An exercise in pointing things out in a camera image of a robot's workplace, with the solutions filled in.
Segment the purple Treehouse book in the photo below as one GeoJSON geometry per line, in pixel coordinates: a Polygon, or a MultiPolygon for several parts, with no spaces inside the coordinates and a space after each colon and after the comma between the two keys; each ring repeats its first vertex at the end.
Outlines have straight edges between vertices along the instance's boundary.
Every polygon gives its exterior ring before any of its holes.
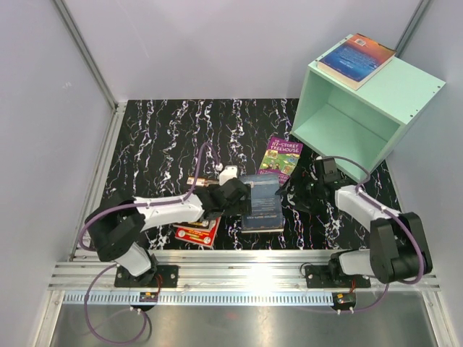
{"type": "Polygon", "coordinates": [[[277,174],[282,186],[296,168],[302,149],[302,143],[270,138],[258,174],[277,174]]]}

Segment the dark blue hardcover book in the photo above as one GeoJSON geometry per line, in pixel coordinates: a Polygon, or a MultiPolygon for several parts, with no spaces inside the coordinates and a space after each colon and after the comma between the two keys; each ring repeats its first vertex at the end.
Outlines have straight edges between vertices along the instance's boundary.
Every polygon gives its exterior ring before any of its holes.
{"type": "Polygon", "coordinates": [[[251,213],[242,217],[242,233],[273,233],[284,230],[280,188],[276,173],[241,176],[240,181],[250,186],[251,213]]]}

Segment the black paperback book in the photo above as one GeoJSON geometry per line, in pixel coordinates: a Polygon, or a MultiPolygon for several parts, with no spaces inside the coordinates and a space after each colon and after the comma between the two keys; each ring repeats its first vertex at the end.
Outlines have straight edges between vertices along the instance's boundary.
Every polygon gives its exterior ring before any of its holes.
{"type": "Polygon", "coordinates": [[[189,176],[187,179],[187,186],[192,186],[193,184],[195,184],[195,187],[208,187],[210,185],[219,184],[219,182],[215,179],[206,179],[202,177],[195,179],[194,176],[189,176]]]}

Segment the blue orange paperback book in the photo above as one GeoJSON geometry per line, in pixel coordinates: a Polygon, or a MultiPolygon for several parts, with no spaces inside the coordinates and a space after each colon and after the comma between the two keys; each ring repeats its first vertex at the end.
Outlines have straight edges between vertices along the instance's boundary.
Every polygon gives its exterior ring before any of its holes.
{"type": "Polygon", "coordinates": [[[357,33],[319,59],[317,68],[343,85],[358,90],[395,55],[395,50],[357,33]]]}

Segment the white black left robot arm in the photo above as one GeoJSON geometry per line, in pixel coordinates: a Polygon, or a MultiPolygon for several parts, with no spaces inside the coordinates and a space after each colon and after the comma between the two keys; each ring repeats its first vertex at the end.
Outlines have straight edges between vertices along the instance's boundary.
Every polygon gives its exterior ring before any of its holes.
{"type": "Polygon", "coordinates": [[[224,184],[191,189],[186,194],[153,199],[116,196],[111,207],[99,207],[85,220],[90,250],[101,262],[125,269],[140,287],[151,285],[157,260],[137,242],[139,234],[169,224],[203,222],[251,213],[251,187],[237,178],[224,184]]]}

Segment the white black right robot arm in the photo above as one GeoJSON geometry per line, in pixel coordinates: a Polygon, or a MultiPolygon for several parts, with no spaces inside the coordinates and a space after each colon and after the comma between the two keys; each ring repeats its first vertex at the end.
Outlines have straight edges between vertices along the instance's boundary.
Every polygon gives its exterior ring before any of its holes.
{"type": "Polygon", "coordinates": [[[350,215],[370,233],[367,249],[350,249],[331,255],[328,280],[344,287],[356,275],[376,278],[383,284],[420,282],[433,269],[422,220],[416,213],[402,213],[373,199],[361,184],[348,184],[336,162],[339,156],[315,159],[315,173],[296,167],[277,190],[284,196],[294,189],[294,207],[311,213],[323,201],[350,215]]]}

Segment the red book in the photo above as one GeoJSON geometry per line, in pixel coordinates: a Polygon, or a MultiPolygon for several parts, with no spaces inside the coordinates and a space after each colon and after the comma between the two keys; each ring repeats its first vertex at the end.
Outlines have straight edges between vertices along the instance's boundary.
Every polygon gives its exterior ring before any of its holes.
{"type": "Polygon", "coordinates": [[[175,238],[210,249],[215,241],[220,222],[221,217],[215,220],[174,224],[175,238]]]}

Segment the mint green open cabinet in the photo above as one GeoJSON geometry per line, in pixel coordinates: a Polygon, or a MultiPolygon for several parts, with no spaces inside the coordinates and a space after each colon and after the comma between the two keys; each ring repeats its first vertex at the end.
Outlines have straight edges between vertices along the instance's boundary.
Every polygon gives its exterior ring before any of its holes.
{"type": "Polygon", "coordinates": [[[336,162],[359,182],[396,147],[443,80],[394,57],[361,88],[353,90],[307,66],[292,135],[319,155],[336,162]]]}

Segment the aluminium rail frame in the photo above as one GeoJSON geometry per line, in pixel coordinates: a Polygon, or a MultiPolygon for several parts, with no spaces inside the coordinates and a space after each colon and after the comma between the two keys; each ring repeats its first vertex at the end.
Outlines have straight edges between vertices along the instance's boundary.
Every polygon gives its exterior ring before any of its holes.
{"type": "MultiPolygon", "coordinates": [[[[154,250],[162,265],[176,265],[178,291],[304,291],[304,262],[323,264],[331,250],[154,250]]],[[[49,290],[83,290],[106,268],[95,254],[77,250],[58,262],[49,290]]]]}

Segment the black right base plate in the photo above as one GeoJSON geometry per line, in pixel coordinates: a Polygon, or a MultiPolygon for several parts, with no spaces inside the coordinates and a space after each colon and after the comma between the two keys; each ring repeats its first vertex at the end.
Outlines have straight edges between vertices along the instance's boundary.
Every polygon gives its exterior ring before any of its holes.
{"type": "Polygon", "coordinates": [[[312,265],[303,263],[300,266],[301,275],[307,288],[370,288],[371,282],[362,275],[332,275],[327,265],[312,265]]]}

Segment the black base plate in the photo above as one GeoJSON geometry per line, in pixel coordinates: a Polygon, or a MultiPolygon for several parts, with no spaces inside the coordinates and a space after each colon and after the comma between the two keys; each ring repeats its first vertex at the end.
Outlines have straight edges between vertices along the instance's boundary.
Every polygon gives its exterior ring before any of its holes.
{"type": "Polygon", "coordinates": [[[332,275],[327,265],[312,265],[303,263],[300,266],[301,275],[307,288],[370,288],[371,282],[362,275],[332,275]]]}
{"type": "Polygon", "coordinates": [[[176,288],[179,267],[177,265],[157,265],[155,270],[133,276],[124,267],[118,267],[114,280],[116,288],[176,288]]]}

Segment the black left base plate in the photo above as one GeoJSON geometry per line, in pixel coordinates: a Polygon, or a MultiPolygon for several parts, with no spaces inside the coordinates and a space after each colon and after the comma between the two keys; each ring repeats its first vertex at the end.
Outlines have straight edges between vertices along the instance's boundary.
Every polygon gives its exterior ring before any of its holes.
{"type": "Polygon", "coordinates": [[[118,267],[114,280],[116,288],[176,288],[179,267],[177,265],[157,265],[155,270],[133,276],[124,267],[118,267]]]}

